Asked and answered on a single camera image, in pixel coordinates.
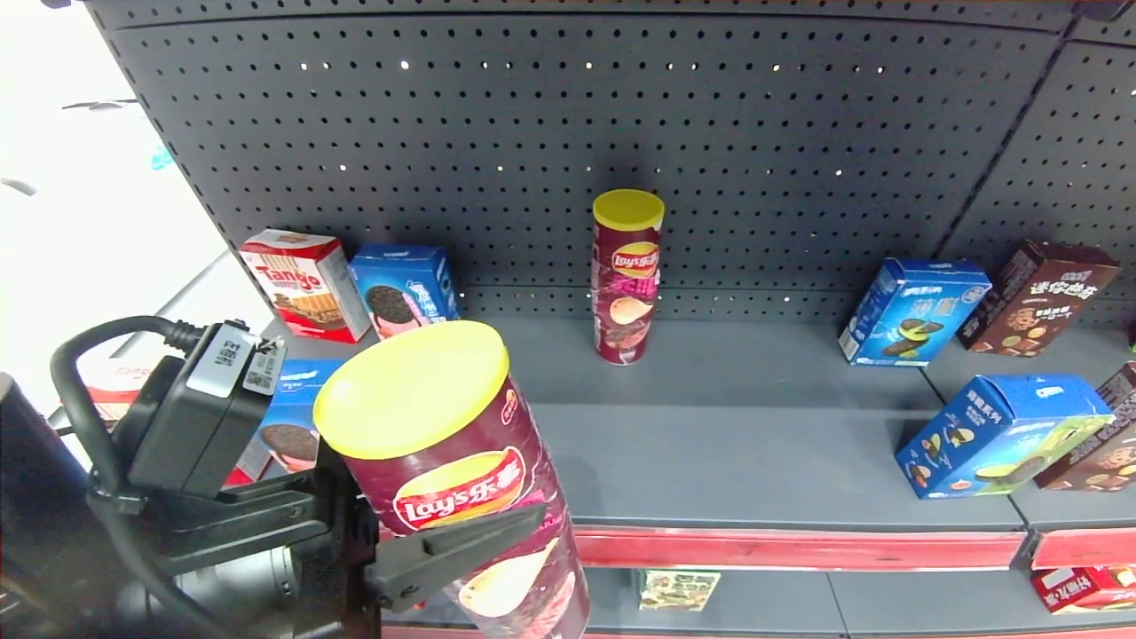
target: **pegboard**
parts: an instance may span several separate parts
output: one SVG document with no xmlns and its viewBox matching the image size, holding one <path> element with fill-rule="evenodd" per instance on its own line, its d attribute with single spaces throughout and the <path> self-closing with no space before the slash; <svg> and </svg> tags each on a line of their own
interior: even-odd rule
<svg viewBox="0 0 1136 639">
<path fill-rule="evenodd" d="M 1026 238 L 1099 246 L 1124 267 L 1101 293 L 1130 302 L 1122 324 L 1136 318 L 1134 176 L 1136 49 L 1071 42 L 945 255 L 993 266 Z"/>
<path fill-rule="evenodd" d="M 1128 8 L 1116 22 L 1081 20 L 1072 31 L 1075 40 L 1136 47 L 1136 9 Z"/>
<path fill-rule="evenodd" d="M 583 288 L 591 201 L 634 186 L 667 202 L 663 291 L 746 300 L 859 294 L 884 256 L 930 255 L 1056 41 L 642 11 L 298 16 L 107 36 L 233 243 L 265 226 L 437 243 L 467 289 Z M 797 310 L 818 317 L 786 316 Z"/>
<path fill-rule="evenodd" d="M 657 318 L 727 322 L 804 322 L 833 324 L 859 293 L 815 291 L 721 291 L 718 289 L 668 290 L 659 296 Z M 473 317 L 592 316 L 586 289 L 529 285 L 474 285 L 459 293 L 461 313 Z"/>
<path fill-rule="evenodd" d="M 94 0 L 103 30 L 224 19 L 448 13 L 749 14 L 977 24 L 1059 32 L 1074 2 L 884 2 L 863 0 Z"/>
</svg>

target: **brown cookie box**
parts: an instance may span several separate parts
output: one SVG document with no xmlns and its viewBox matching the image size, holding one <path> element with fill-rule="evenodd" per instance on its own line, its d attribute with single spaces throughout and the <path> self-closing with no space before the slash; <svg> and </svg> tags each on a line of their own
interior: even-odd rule
<svg viewBox="0 0 1136 639">
<path fill-rule="evenodd" d="M 959 329 L 975 352 L 1035 357 L 1120 272 L 1095 247 L 1026 240 L 993 277 L 994 288 Z"/>
<path fill-rule="evenodd" d="M 1136 362 L 1129 362 L 1097 392 L 1117 420 L 1034 481 L 1051 490 L 1113 492 L 1136 482 Z"/>
</svg>

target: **barcode label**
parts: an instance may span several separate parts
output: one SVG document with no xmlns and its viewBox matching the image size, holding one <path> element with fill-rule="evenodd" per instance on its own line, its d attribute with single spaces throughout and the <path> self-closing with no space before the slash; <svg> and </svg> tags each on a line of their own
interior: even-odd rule
<svg viewBox="0 0 1136 639">
<path fill-rule="evenodd" d="M 855 356 L 855 351 L 860 348 L 860 345 L 852 339 L 852 329 L 844 329 L 844 333 L 841 335 L 841 350 L 844 351 L 844 357 L 852 362 L 852 357 Z"/>
<path fill-rule="evenodd" d="M 260 347 L 252 356 L 252 364 L 244 375 L 244 388 L 260 395 L 272 397 L 276 392 L 276 382 L 281 376 L 281 362 L 284 360 L 286 347 L 279 342 L 269 342 Z"/>
<path fill-rule="evenodd" d="M 185 381 L 186 388 L 215 397 L 228 397 L 256 343 L 257 338 L 248 332 L 222 324 L 193 368 L 193 374 Z"/>
</svg>

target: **black cable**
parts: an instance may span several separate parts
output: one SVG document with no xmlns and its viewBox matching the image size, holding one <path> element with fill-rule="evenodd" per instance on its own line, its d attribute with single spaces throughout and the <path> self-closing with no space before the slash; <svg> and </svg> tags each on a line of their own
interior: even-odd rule
<svg viewBox="0 0 1136 639">
<path fill-rule="evenodd" d="M 124 317 L 83 331 L 64 342 L 51 356 L 51 380 L 59 392 L 67 418 L 94 468 L 95 483 L 89 492 L 87 504 L 107 529 L 110 541 L 127 570 L 170 613 L 192 623 L 208 639 L 237 639 L 209 611 L 161 575 L 161 571 L 150 558 L 145 541 L 127 516 L 118 511 L 116 500 L 128 488 L 128 482 L 110 434 L 78 374 L 77 360 L 84 352 L 107 340 L 141 331 L 164 335 L 167 345 L 186 354 L 192 352 L 204 334 L 202 329 L 184 322 L 174 323 L 150 315 Z"/>
<path fill-rule="evenodd" d="M 126 515 L 118 512 L 112 500 L 92 495 L 87 504 L 107 529 L 110 541 L 126 564 L 126 569 L 134 574 L 142 588 L 161 601 L 166 609 L 192 623 L 207 639 L 239 639 L 236 634 L 226 630 L 212 613 L 178 590 L 170 580 L 161 576 L 161 572 L 145 551 L 145 541 L 139 537 Z"/>
<path fill-rule="evenodd" d="M 59 393 L 64 412 L 80 443 L 91 457 L 100 489 L 109 495 L 117 493 L 126 478 L 110 434 L 80 377 L 77 362 L 81 355 L 107 340 L 143 331 L 164 335 L 166 343 L 183 352 L 192 351 L 203 334 L 201 329 L 184 322 L 174 323 L 152 315 L 123 317 L 83 331 L 60 345 L 51 356 L 51 381 Z"/>
</svg>

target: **red shelf edge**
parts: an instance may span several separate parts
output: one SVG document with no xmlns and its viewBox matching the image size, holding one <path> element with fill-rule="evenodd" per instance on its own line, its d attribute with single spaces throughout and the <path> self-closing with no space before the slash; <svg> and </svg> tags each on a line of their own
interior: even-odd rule
<svg viewBox="0 0 1136 639">
<path fill-rule="evenodd" d="M 967 637 L 954 637 L 951 639 L 1131 639 L 1133 631 L 1136 631 L 1136 626 L 1127 628 L 1099 628 L 1094 630 L 1055 630 L 1051 632 L 1033 632 L 1027 634 L 972 634 Z M 415 625 L 394 625 L 384 624 L 383 625 L 383 637 L 384 639 L 429 639 L 436 637 L 446 637 L 453 639 L 461 639 L 465 637 L 476 638 L 484 637 L 479 631 L 474 629 L 459 629 L 459 628 L 427 628 L 427 626 L 415 626 Z M 670 639 L 673 634 L 610 634 L 605 632 L 586 632 L 584 634 L 587 639 Z M 775 639 L 776 634 L 760 634 L 755 637 L 761 637 L 762 639 Z M 725 637 L 716 637 L 712 634 L 699 634 L 700 639 L 727 639 Z M 896 637 L 894 639 L 941 639 L 938 637 L 930 636 L 918 636 L 918 637 Z"/>
<path fill-rule="evenodd" d="M 481 631 L 471 628 L 428 628 L 418 625 L 383 624 L 383 639 L 434 639 L 437 637 L 445 637 L 446 639 L 469 637 L 473 639 L 484 638 L 485 636 L 482 634 Z M 609 632 L 584 632 L 585 639 L 674 639 L 674 634 L 611 634 Z M 736 634 L 730 637 L 699 634 L 698 637 L 699 639 L 738 639 Z M 761 639 L 777 639 L 778 637 L 790 639 L 791 636 L 761 634 L 760 637 Z"/>
<path fill-rule="evenodd" d="M 584 565 L 817 571 L 1005 569 L 1025 532 L 866 533 L 576 526 Z"/>
<path fill-rule="evenodd" d="M 1136 564 L 1136 528 L 1043 532 L 1033 559 L 1034 570 L 1118 564 Z"/>
<path fill-rule="evenodd" d="M 952 639 L 1131 639 L 1136 626 L 1095 628 L 1081 630 L 1050 630 L 1045 632 L 1027 632 L 1025 634 L 968 634 Z M 894 637 L 893 639 L 941 639 L 927 634 L 911 637 Z"/>
</svg>

